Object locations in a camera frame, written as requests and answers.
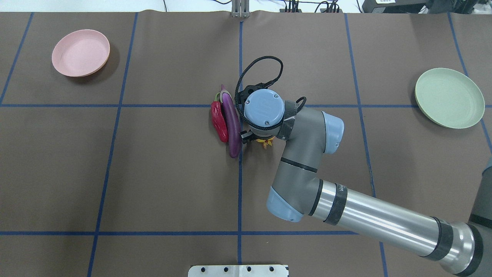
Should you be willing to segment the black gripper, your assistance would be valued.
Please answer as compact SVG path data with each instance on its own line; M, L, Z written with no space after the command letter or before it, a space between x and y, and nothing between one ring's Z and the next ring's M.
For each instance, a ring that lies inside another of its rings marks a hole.
M256 139L268 139L270 137L274 136L267 136L267 137L260 137L257 134L253 133L253 131L248 130L248 131L241 131L240 132L240 139L242 144L247 144L249 142L255 142Z

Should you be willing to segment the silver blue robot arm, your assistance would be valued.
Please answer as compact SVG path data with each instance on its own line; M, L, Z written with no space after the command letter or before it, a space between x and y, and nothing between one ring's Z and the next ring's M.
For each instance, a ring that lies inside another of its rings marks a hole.
M429 260L441 221L481 233L474 276L491 276L491 229L469 222L491 156L482 123L445 128L414 101L310 105L289 141L240 159L238 261L279 262L293 276L454 276L459 248Z

